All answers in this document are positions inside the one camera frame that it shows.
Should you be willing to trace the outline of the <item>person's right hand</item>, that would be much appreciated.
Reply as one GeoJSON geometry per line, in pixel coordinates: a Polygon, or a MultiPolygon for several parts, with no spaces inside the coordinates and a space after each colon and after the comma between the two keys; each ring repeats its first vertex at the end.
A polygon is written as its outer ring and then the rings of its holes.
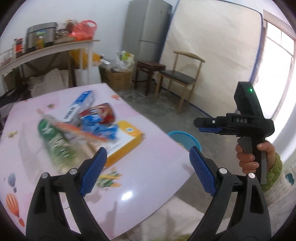
{"type": "MultiPolygon", "coordinates": [[[[270,171],[275,164],[276,152],[274,146],[265,141],[257,145],[257,149],[266,152],[267,156],[267,171],[270,171]]],[[[243,152],[243,148],[237,144],[236,146],[236,157],[239,160],[239,166],[242,168],[242,172],[248,174],[250,172],[255,173],[259,168],[259,163],[255,161],[255,156],[253,154],[248,154],[243,152]]]]}

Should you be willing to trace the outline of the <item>green knit sleeve forearm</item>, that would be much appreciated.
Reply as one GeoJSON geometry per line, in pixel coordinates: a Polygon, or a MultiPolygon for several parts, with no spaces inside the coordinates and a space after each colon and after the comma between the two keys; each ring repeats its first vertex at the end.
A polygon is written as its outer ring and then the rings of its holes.
{"type": "Polygon", "coordinates": [[[266,183],[261,184],[262,191],[267,192],[279,180],[282,172],[282,161],[280,155],[275,153],[275,163],[271,170],[267,173],[266,183]]]}

